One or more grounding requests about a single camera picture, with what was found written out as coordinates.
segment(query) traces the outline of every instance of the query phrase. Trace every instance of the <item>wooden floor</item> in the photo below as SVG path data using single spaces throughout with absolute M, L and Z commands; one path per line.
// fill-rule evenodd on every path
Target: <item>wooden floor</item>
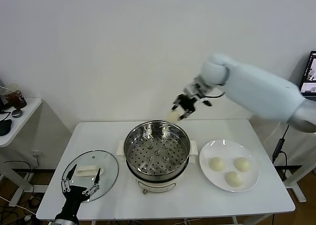
M 31 183 L 34 184 L 49 184 L 52 174 L 38 173 L 32 178 Z M 307 198 L 306 203 L 298 203 L 294 194 L 291 190 L 289 193 L 295 202 L 296 210 L 292 213 L 287 214 L 276 214 L 274 225 L 316 225 L 316 175 L 309 173 L 303 179 L 299 181 L 299 186 L 302 189 L 304 195 Z M 7 179 L 4 179 L 0 183 L 0 196 L 8 199 L 10 195 L 16 190 L 16 185 Z M 27 201 L 30 198 L 30 193 L 24 193 L 20 203 Z M 3 213 L 3 207 L 7 206 L 7 203 L 0 199 L 0 214 L 2 213 L 2 218 L 4 218 L 0 225 L 17 218 L 17 216 L 23 216 L 24 211 L 20 208 L 5 208 L 4 211 L 13 211 L 17 214 Z M 22 203 L 22 206 L 28 207 L 27 202 Z M 238 217 L 238 222 L 242 223 L 246 217 Z M 145 220 L 139 222 L 134 222 L 135 225 L 173 225 L 175 223 L 181 223 L 183 220 Z M 80 222 L 81 225 L 89 225 L 90 222 Z M 119 225 L 128 225 L 128 221 L 120 221 Z M 191 225 L 220 225 L 220 224 L 232 224 L 231 218 L 210 218 L 210 219 L 200 219 L 197 221 L 191 221 Z M 271 225 L 272 216 L 260 222 L 259 225 Z M 108 221 L 98 221 L 97 225 L 108 225 Z

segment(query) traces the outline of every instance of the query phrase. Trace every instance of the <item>cup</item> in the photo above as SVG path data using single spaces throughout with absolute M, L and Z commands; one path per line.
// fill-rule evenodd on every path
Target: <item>cup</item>
M 15 109 L 22 109 L 26 106 L 26 100 L 24 99 L 19 85 L 9 84 L 5 88 L 0 88 L 0 95 L 2 95 Z

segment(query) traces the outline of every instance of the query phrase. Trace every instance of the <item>white plate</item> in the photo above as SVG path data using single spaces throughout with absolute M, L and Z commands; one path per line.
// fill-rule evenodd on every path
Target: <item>white plate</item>
M 213 157 L 220 157 L 225 161 L 225 169 L 213 171 L 208 162 Z M 250 172 L 241 172 L 234 166 L 234 160 L 245 157 L 251 164 Z M 250 151 L 240 144 L 226 139 L 217 139 L 207 143 L 199 153 L 199 163 L 206 177 L 217 187 L 230 192 L 243 192 L 251 189 L 258 181 L 259 166 L 257 160 Z M 232 187 L 225 180 L 225 174 L 235 171 L 240 174 L 243 184 L 240 187 Z

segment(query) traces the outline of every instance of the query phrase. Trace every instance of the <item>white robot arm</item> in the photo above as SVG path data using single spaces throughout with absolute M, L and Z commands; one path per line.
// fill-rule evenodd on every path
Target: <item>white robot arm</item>
M 302 132 L 316 132 L 316 102 L 305 99 L 293 83 L 256 67 L 237 63 L 224 55 L 213 55 L 202 66 L 201 73 L 184 88 L 172 110 L 181 106 L 185 113 L 195 111 L 194 103 L 211 106 L 207 94 L 214 87 L 254 114 L 286 122 Z

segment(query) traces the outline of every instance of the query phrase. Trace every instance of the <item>white wall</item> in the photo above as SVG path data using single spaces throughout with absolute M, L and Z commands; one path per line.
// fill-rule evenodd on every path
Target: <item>white wall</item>
M 288 78 L 315 0 L 0 0 L 0 78 L 80 121 L 164 118 L 213 52 Z M 192 118 L 249 118 L 227 99 Z

